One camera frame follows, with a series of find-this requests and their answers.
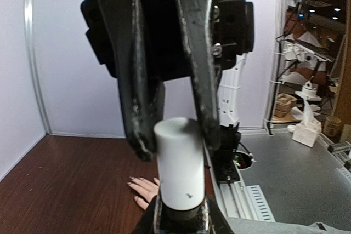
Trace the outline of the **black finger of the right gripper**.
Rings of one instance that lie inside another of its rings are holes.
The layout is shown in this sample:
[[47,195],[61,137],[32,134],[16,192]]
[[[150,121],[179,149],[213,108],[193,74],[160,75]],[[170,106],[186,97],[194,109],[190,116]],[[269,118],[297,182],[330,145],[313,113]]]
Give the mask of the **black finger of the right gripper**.
[[182,45],[190,66],[197,120],[206,147],[220,147],[216,68],[213,58],[214,0],[176,0]]
[[124,131],[139,159],[150,162],[157,147],[154,125],[163,117],[165,86],[149,46],[141,0],[99,0],[114,54]]

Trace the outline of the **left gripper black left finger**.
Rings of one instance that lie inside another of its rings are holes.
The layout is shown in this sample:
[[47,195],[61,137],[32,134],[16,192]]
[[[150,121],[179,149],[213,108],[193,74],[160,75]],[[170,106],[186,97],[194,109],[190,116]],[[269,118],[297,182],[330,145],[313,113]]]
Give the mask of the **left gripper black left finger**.
[[141,216],[136,227],[134,228],[134,234],[162,233],[160,230],[161,215],[162,199],[161,195],[158,194],[152,199],[148,208]]

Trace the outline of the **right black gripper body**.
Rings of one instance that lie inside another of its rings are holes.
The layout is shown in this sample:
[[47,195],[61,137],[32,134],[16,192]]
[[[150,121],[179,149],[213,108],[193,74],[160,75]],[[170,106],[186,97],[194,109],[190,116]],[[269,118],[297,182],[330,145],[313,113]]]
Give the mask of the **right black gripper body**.
[[[215,62],[223,70],[234,67],[236,57],[249,53],[254,47],[253,3],[246,0],[216,0],[219,17],[214,29],[214,42],[222,46],[222,56]],[[154,69],[161,71],[162,80],[190,75],[185,67],[177,22],[176,0],[141,0],[146,18],[147,41],[154,56]],[[117,68],[98,0],[84,0],[81,12],[87,23],[86,36],[100,64],[105,65],[110,76],[117,78]]]

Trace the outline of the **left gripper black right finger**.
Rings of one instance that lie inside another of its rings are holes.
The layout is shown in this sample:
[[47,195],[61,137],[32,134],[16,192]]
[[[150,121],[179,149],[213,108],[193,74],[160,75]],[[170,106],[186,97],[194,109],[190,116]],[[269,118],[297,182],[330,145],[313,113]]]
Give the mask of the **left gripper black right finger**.
[[197,233],[234,234],[216,202],[207,196],[197,212]]

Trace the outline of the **white capped nail polish bottle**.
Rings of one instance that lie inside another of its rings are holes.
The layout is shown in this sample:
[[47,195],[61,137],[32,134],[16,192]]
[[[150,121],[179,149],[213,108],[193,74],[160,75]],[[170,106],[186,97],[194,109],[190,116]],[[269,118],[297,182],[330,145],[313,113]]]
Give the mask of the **white capped nail polish bottle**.
[[197,121],[174,117],[154,126],[162,204],[175,220],[196,215],[205,199],[203,139]]

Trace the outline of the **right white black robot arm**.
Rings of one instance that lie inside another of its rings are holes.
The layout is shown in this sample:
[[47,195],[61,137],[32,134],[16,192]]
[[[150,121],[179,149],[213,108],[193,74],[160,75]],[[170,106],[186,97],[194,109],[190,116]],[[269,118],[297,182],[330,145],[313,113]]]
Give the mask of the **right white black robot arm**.
[[239,136],[237,92],[242,56],[254,46],[246,0],[84,0],[86,37],[117,79],[124,132],[137,156],[156,153],[164,83],[191,80],[196,116],[216,156]]

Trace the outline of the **grey sleeved forearm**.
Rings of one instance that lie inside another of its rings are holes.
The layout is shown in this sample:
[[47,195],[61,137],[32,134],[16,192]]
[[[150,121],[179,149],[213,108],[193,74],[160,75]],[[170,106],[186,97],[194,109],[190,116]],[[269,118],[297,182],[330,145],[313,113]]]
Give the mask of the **grey sleeved forearm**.
[[321,222],[315,222],[309,226],[241,218],[227,218],[227,222],[234,233],[350,233]]

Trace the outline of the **person's bare hand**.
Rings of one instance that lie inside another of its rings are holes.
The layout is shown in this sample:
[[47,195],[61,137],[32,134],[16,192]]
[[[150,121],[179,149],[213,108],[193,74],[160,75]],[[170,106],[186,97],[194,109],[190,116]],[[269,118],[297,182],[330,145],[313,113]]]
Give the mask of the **person's bare hand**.
[[146,210],[151,201],[158,195],[160,181],[153,178],[151,181],[142,177],[129,177],[128,187],[133,192],[133,200],[142,210]]

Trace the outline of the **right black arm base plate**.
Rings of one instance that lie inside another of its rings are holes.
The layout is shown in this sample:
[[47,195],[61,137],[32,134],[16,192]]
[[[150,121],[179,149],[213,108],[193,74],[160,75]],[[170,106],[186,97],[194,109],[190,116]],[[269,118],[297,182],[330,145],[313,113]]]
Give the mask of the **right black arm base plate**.
[[234,153],[251,151],[241,142],[239,124],[221,126],[220,132],[220,147],[211,154],[212,168],[218,185],[231,184],[240,181],[239,169],[233,162]]

